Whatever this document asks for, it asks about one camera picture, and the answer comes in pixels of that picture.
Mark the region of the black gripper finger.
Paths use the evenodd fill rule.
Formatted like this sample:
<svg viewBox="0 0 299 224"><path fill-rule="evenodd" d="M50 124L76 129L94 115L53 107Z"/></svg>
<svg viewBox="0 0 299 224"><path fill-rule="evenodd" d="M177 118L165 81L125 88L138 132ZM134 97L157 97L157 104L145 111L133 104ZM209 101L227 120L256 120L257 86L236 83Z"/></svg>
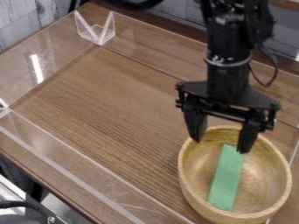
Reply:
<svg viewBox="0 0 299 224"><path fill-rule="evenodd" d="M189 137L194 142L199 143L207 130L207 114L203 113L197 108L185 106L182 109L182 116Z"/></svg>
<svg viewBox="0 0 299 224"><path fill-rule="evenodd" d="M257 133L260 132L260 123L255 120L248 120L239 132L237 136L237 152L240 154L249 153L252 145L257 139Z"/></svg>

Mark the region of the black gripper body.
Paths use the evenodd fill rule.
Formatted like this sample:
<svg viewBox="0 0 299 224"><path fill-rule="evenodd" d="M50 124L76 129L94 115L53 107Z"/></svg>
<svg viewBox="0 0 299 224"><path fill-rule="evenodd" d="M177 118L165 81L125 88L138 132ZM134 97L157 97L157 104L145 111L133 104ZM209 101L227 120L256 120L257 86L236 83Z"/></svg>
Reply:
<svg viewBox="0 0 299 224"><path fill-rule="evenodd" d="M255 120L260 131L275 127L276 112L280 104L275 99L257 92L248 83L252 67L208 65L205 81L182 81L174 86L177 91L176 107L197 108L208 116L241 123Z"/></svg>

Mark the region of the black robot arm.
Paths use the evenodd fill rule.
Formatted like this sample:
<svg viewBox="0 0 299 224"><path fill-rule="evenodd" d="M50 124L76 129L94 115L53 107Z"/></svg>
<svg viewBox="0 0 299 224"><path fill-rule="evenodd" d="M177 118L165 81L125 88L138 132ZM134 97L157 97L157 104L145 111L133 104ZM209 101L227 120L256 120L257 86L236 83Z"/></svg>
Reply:
<svg viewBox="0 0 299 224"><path fill-rule="evenodd" d="M181 109L189 137L203 138L209 116L241 123L237 152L249 152L257 134L276 123L280 104L249 85L255 75L251 50L271 52L264 41L273 36L275 20L267 0L200 0L207 26L207 80L176 84L176 107Z"/></svg>

